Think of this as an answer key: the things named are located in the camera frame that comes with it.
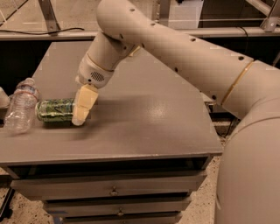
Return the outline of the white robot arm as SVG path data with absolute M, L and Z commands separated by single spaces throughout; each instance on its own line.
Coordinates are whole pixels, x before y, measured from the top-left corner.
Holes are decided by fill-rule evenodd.
M 214 224 L 280 224 L 280 70 L 101 0 L 100 27 L 79 65 L 73 124 L 82 125 L 117 65 L 141 46 L 240 119 L 217 180 Z

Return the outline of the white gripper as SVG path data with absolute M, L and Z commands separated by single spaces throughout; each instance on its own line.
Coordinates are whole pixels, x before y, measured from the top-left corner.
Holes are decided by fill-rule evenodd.
M 86 53 L 82 58 L 75 80 L 83 86 L 77 91 L 74 105 L 72 123 L 81 126 L 88 117 L 90 109 L 98 98 L 98 89 L 107 85 L 113 72 L 106 71 L 96 65 Z

